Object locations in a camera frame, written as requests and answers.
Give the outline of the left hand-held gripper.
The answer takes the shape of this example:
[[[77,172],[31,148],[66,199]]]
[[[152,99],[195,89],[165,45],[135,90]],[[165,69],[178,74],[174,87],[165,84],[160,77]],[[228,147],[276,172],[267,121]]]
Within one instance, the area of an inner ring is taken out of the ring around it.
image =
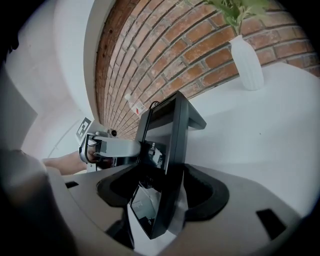
[[[86,164],[88,173],[106,169],[104,165],[108,161],[105,157],[112,158],[111,167],[132,165],[137,162],[137,156],[141,152],[140,142],[116,138],[116,130],[107,129],[98,121],[91,121],[87,117],[81,122],[75,137],[79,145],[80,160]]]

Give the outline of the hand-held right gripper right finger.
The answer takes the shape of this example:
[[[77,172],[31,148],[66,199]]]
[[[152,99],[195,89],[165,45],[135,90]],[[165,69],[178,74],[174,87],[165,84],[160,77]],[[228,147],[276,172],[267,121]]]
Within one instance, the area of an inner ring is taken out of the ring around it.
[[[259,183],[190,164],[139,168],[147,194],[159,192],[151,239],[175,235],[163,256],[269,256],[299,224],[298,213]]]

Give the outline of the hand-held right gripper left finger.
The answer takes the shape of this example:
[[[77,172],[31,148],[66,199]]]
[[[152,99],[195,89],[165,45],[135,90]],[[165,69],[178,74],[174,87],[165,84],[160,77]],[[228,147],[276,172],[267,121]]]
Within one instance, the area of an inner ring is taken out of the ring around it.
[[[79,256],[134,256],[136,253],[114,240],[106,230],[120,220],[123,209],[111,207],[97,194],[97,183],[126,166],[62,176],[49,167],[47,174],[54,199],[68,226]]]

